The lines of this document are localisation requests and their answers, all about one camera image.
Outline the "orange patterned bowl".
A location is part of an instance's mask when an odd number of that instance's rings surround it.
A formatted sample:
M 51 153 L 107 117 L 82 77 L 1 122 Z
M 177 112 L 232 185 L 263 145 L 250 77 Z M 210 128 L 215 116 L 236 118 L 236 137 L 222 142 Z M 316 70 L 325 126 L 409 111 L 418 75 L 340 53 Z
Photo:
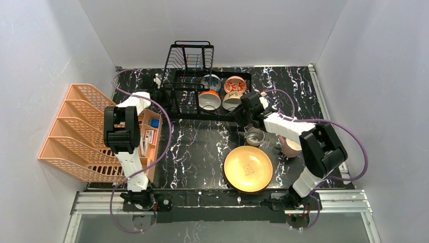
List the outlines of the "orange patterned bowl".
M 245 79 L 239 77 L 239 76 L 231 76 L 227 78 L 227 80 L 224 82 L 224 91 L 226 93 L 237 91 L 241 94 L 244 94 L 247 90 L 247 84 Z

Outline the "orange glossy bowl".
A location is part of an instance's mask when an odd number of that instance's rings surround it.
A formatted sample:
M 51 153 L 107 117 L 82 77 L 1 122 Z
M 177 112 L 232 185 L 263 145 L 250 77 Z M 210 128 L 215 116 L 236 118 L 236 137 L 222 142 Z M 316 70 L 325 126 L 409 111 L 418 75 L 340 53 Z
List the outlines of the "orange glossy bowl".
M 214 90 L 203 91 L 198 95 L 198 106 L 207 111 L 218 109 L 222 104 L 219 94 Z

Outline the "black wire dish rack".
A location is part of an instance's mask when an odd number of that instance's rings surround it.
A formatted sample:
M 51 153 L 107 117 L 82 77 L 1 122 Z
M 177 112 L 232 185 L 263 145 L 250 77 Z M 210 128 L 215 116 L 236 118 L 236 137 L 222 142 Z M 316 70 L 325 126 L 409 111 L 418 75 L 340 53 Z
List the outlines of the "black wire dish rack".
M 231 76 L 245 79 L 246 93 L 252 90 L 251 75 L 243 72 L 227 72 L 213 69 L 214 46 L 209 41 L 177 40 L 169 48 L 169 53 L 161 76 L 161 89 L 166 91 L 168 104 L 165 108 L 174 119 L 233 121 L 229 111 L 220 107 L 213 111 L 203 110 L 198 106 L 198 95 L 208 91 L 201 83 L 207 74 L 215 74 L 224 82 Z

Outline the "blue floral bowl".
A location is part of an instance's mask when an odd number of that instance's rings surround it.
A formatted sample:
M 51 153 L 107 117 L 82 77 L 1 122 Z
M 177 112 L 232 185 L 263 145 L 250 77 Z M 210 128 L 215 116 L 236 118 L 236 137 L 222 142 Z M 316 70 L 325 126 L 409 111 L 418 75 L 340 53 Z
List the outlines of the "blue floral bowl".
M 205 87 L 219 93 L 222 89 L 222 81 L 215 74 L 207 74 L 201 78 L 200 83 Z

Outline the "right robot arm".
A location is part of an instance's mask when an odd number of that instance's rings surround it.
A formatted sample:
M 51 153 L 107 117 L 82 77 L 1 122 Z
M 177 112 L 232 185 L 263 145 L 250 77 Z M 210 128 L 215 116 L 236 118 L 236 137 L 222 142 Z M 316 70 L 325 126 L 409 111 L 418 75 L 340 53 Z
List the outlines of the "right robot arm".
M 301 147 L 305 168 L 290 186 L 291 196 L 308 197 L 323 179 L 348 158 L 346 149 L 330 123 L 294 120 L 271 107 L 266 98 L 255 92 L 244 94 L 240 101 L 238 107 L 230 112 L 237 124 L 252 125 L 266 133 L 289 139 Z

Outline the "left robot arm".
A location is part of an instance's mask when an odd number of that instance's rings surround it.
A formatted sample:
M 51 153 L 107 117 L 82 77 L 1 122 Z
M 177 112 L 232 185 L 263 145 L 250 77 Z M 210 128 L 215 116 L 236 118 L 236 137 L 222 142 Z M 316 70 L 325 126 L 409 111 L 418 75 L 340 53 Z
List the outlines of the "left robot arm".
M 128 95 L 128 98 L 117 104 L 104 108 L 103 140 L 114 156 L 119 160 L 125 174 L 127 189 L 133 193 L 148 190 L 150 180 L 144 172 L 154 167 L 165 157 L 168 147 L 161 156 L 151 165 L 142 166 L 138 155 L 138 147 L 143 141 L 138 116 L 152 104 L 157 106 L 165 115 L 169 129 L 172 129 L 170 118 L 166 110 L 160 105 L 162 98 L 159 89 L 161 80 L 156 76 L 146 76 L 143 83 L 133 93 L 114 85 L 113 87 Z

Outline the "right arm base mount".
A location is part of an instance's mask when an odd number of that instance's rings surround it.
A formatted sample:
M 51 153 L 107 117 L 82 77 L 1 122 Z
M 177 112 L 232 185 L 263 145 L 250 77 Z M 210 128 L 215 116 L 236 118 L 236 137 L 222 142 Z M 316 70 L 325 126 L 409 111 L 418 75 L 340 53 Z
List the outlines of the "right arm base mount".
M 322 210 L 320 195 L 317 192 L 313 192 L 305 198 L 295 197 L 289 192 L 274 192 L 268 199 L 259 202 L 259 205 L 267 206 L 275 212 L 284 212 L 288 227 L 299 231 L 313 227 Z

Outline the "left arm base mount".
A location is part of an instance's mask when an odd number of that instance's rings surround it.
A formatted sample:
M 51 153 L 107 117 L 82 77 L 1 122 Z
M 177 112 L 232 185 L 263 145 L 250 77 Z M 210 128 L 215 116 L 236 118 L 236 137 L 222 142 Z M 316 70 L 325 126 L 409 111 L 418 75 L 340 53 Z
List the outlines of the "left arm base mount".
M 173 207 L 171 194 L 161 193 L 153 189 L 141 192 L 122 192 L 120 197 L 124 199 L 124 212 L 168 212 Z

